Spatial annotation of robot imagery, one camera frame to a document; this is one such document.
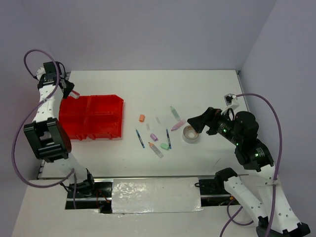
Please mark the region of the orange highlighter cap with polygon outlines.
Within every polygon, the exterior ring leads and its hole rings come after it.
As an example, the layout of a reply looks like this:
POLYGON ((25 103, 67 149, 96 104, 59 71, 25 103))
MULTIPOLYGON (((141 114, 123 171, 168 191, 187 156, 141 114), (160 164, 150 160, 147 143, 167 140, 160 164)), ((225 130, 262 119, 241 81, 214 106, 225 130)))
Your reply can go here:
POLYGON ((140 122, 144 122, 144 120, 145 120, 145 115, 140 115, 139 116, 139 121, 140 122))

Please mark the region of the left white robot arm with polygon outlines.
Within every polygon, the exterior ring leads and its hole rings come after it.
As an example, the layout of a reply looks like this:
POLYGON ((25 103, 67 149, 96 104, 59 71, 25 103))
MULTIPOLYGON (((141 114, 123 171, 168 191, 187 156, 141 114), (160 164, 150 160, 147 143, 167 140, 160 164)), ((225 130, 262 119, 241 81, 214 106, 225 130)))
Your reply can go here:
POLYGON ((36 74, 40 100, 43 104, 37 109, 32 123, 24 125, 24 134, 37 159, 53 164, 64 175, 73 171, 69 179, 70 190, 80 197, 91 197, 96 193, 97 185, 92 174, 72 155, 72 144, 59 118, 60 105, 69 96, 78 99, 73 90, 74 84, 63 78, 61 63, 46 62, 36 74))

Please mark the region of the orange highlighter pen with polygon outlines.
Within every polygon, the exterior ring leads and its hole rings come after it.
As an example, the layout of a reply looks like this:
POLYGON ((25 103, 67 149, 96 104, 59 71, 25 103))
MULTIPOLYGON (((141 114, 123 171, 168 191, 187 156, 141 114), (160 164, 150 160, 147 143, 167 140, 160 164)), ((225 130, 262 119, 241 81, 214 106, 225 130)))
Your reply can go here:
POLYGON ((163 153, 154 145, 154 143, 149 142, 149 146, 159 158, 163 157, 163 153))

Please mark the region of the large clear tape roll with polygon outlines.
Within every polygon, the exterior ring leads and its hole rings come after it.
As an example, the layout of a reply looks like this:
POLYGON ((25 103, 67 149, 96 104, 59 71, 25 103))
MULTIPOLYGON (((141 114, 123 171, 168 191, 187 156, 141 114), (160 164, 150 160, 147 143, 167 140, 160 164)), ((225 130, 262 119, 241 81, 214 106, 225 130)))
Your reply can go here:
POLYGON ((183 129, 182 138, 186 143, 195 144, 199 141, 199 134, 188 125, 183 129))

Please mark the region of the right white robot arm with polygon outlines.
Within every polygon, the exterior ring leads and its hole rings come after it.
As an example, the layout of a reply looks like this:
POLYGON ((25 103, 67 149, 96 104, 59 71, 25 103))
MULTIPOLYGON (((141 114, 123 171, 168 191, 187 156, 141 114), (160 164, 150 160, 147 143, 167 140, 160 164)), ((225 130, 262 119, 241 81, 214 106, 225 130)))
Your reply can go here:
POLYGON ((274 179, 276 165, 267 146, 258 139, 259 124, 255 116, 238 112, 234 119, 220 109, 209 107, 202 115, 187 120, 197 133, 205 126, 208 135, 220 134, 235 145, 235 156, 253 178, 257 198, 232 168, 215 174, 215 189, 230 193, 249 214, 259 237, 304 237, 311 230, 294 214, 280 181, 274 179))

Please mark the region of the blue cap glue bottle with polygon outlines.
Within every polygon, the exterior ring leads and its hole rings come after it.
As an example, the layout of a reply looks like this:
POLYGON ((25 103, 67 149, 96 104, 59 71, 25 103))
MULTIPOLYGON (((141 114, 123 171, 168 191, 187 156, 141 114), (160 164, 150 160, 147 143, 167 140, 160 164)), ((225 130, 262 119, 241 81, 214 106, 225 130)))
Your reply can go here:
POLYGON ((75 91, 72 91, 72 92, 70 92, 69 96, 71 96, 75 99, 78 99, 80 97, 80 94, 75 92, 75 91))

